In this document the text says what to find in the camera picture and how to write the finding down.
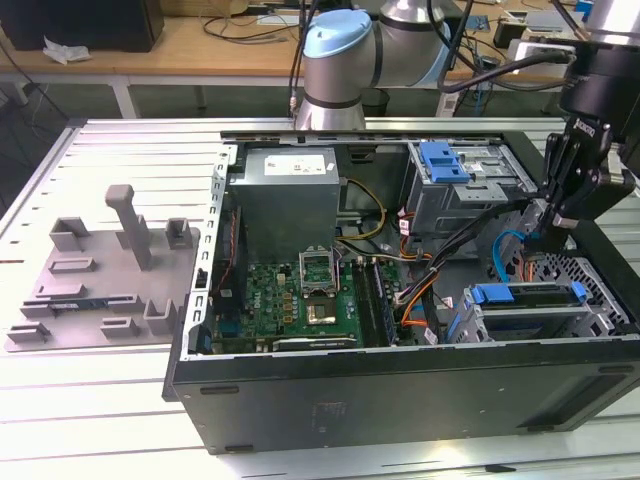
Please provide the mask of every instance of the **sticker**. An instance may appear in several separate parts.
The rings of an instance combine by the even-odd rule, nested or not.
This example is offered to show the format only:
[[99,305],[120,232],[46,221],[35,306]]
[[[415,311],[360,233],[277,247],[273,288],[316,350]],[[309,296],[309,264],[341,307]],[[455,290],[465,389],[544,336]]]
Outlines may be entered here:
[[464,168],[467,172],[484,172],[484,170],[482,169],[482,165],[480,165],[479,163],[465,163]]
[[322,155],[269,155],[264,159],[265,175],[324,175]]
[[56,303],[51,305],[52,310],[68,310],[70,308],[80,308],[77,303]]
[[433,333],[430,328],[424,329],[424,338],[429,345],[438,344],[438,337],[436,337],[435,333]]
[[464,154],[467,156],[467,158],[488,158],[488,157],[493,157],[494,155],[491,154],[491,152],[486,149],[486,148],[478,148],[478,149],[472,149],[472,150],[466,150],[464,152]]

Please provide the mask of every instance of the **blue plastic latch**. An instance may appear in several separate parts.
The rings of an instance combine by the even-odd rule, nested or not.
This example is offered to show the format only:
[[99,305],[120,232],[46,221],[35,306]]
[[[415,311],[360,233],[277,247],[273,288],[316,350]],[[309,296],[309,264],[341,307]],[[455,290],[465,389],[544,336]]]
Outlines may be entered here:
[[589,296],[587,295],[587,291],[580,282],[571,282],[571,290],[573,290],[573,293],[576,294],[576,297],[578,297],[580,303],[586,302],[589,298]]
[[422,161],[431,171],[433,183],[469,183],[471,175],[446,142],[421,142]]
[[509,289],[509,285],[506,283],[485,283],[483,285],[476,285],[474,290],[476,289],[479,289],[482,292],[482,296],[486,303],[506,303],[514,301],[513,294]]
[[449,327],[449,330],[447,330],[447,335],[445,338],[447,342],[451,340],[451,336],[453,335],[453,332],[456,331],[456,327],[458,326],[459,323],[460,323],[460,314],[456,315],[456,318],[454,318],[453,322],[451,322],[451,326]]
[[473,287],[471,289],[471,296],[473,297],[473,300],[479,305],[482,305],[487,301],[487,299],[484,298],[484,293],[482,293],[482,289],[480,287]]

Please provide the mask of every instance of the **motherboard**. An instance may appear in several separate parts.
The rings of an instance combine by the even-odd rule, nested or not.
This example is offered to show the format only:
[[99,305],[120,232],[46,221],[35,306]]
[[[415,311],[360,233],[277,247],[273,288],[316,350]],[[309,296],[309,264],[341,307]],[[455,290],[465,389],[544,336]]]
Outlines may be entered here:
[[390,304],[400,288],[396,266],[384,260],[334,262],[332,254],[325,258],[250,265],[245,308],[239,319],[218,319],[214,350],[248,353],[393,343]]

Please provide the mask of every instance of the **aluminum work table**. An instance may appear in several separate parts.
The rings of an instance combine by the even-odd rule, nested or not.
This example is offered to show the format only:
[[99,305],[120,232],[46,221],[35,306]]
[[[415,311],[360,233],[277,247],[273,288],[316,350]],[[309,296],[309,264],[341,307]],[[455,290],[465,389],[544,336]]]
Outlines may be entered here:
[[[554,119],[384,119],[371,130],[523,131],[538,149],[564,124]],[[112,229],[111,183],[130,183],[149,227],[170,217],[202,222],[211,147],[221,130],[289,128],[285,120],[90,121],[66,129],[0,221],[3,333],[19,314],[52,243],[57,217]],[[640,198],[600,220],[640,272]],[[636,478],[640,392],[571,433],[210,456],[180,403],[161,398],[169,345],[0,353],[0,478],[311,479],[490,477],[501,480]]]

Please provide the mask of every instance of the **wooden desk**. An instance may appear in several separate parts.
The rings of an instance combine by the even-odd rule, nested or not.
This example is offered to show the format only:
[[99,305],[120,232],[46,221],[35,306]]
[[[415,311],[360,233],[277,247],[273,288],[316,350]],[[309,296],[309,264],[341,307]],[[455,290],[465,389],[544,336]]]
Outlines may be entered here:
[[[463,7],[464,1],[457,3]],[[550,8],[547,0],[529,0],[532,5]],[[521,0],[508,0],[510,9],[529,9]],[[490,20],[504,13],[503,6],[474,5],[474,15],[488,15]],[[238,23],[248,20],[239,19]],[[496,21],[490,23],[492,32],[477,32],[474,35],[491,43]],[[219,31],[223,22],[211,28]],[[229,25],[226,35],[241,36],[264,32],[275,26]],[[291,29],[297,36],[297,30]],[[284,86],[288,82],[296,40],[288,32],[280,32],[282,41],[267,45],[239,45],[216,39],[202,31],[197,18],[166,18],[162,36],[149,53],[124,53],[114,51],[92,51],[92,59],[70,65],[61,65],[40,51],[19,52],[10,49],[14,60],[34,81],[40,83],[107,84],[115,93],[123,118],[136,118],[138,112],[129,93],[130,85],[251,85]],[[489,47],[479,45],[482,54],[496,56]],[[447,79],[459,81],[472,76],[471,70],[458,62]],[[523,83],[548,81],[526,74],[510,75],[509,80]],[[20,103],[26,98],[15,84],[24,78],[15,71],[6,58],[0,58],[0,84],[7,93]],[[203,89],[196,91],[198,103],[204,105]]]

